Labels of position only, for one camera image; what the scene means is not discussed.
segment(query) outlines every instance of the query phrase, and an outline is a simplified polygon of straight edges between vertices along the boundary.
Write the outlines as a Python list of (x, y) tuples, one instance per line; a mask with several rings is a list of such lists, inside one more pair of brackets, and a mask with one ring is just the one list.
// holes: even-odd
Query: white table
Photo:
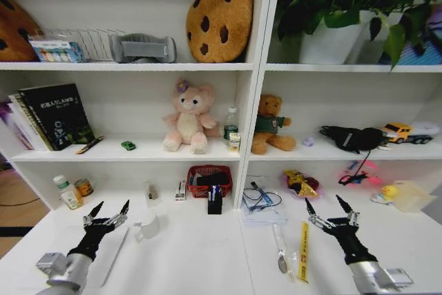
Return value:
[[(329, 191), (314, 208), (324, 218), (343, 215), (335, 191)], [(374, 204), (367, 193), (342, 188), (339, 194), (361, 212), (358, 237), (383, 267), (402, 267), (415, 284), (407, 293), (442, 290), (442, 226), (423, 213), (404, 214), (394, 207)], [(112, 294), (357, 294), (352, 274), (337, 241), (310, 225), (309, 284), (290, 283), (279, 272), (271, 227), (245, 227), (240, 211), (225, 200), (221, 216), (206, 214), (206, 201), (174, 202), (161, 194), (156, 207), (161, 232), (138, 244), (130, 229), (105, 286), (86, 289), (85, 295)], [(298, 249), (305, 203), (282, 193), (289, 222), (283, 227), (288, 245)], [(2, 294), (30, 295), (22, 289), (23, 275), (44, 252), (58, 231), (78, 225), (81, 217), (101, 200), (99, 216), (113, 215), (130, 198), (127, 225), (137, 221), (146, 203), (139, 191), (102, 186), (81, 209), (65, 206), (49, 213), (0, 261)]]

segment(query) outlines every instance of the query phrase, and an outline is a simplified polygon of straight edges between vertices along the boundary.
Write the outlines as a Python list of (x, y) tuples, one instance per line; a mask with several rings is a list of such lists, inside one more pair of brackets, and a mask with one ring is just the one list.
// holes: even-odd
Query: pink teddy bear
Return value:
[(177, 151), (181, 143), (190, 144), (192, 153), (206, 153), (205, 129), (214, 129), (216, 121), (207, 112), (215, 101), (211, 86), (189, 86), (179, 81), (173, 91), (176, 113), (163, 117), (174, 128), (163, 141), (164, 149)]

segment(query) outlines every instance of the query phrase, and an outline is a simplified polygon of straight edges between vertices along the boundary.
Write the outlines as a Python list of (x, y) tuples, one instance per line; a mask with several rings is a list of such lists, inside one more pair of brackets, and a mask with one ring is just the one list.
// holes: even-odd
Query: white cup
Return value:
[(160, 220), (152, 209), (147, 209), (141, 217), (141, 222), (137, 222), (133, 225), (137, 227), (135, 238), (138, 242), (141, 242), (144, 238), (152, 238), (160, 231)]

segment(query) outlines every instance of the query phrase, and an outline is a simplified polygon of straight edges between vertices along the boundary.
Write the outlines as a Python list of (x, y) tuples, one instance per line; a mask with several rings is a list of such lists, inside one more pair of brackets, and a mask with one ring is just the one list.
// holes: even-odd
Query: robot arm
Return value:
[(318, 216), (312, 205), (307, 203), (309, 221), (334, 236), (345, 253), (345, 263), (353, 273), (353, 279), (361, 294), (394, 294), (401, 288), (413, 283), (403, 269), (383, 269), (375, 256), (368, 252), (356, 236), (359, 229), (359, 212), (353, 211), (350, 205), (336, 195), (347, 217), (329, 218)]
[(67, 256), (61, 253), (47, 253), (37, 262), (37, 268), (48, 276), (46, 283), (51, 286), (38, 295), (80, 295), (86, 286), (89, 265), (95, 260), (103, 237), (127, 220), (129, 201), (119, 214), (112, 218), (95, 219), (104, 202), (83, 217), (86, 234), (76, 248)]

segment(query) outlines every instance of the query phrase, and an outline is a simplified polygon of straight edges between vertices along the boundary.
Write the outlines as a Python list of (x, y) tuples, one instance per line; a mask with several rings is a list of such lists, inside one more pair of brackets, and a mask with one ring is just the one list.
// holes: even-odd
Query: black book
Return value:
[(95, 139), (74, 83), (19, 89), (54, 150)]

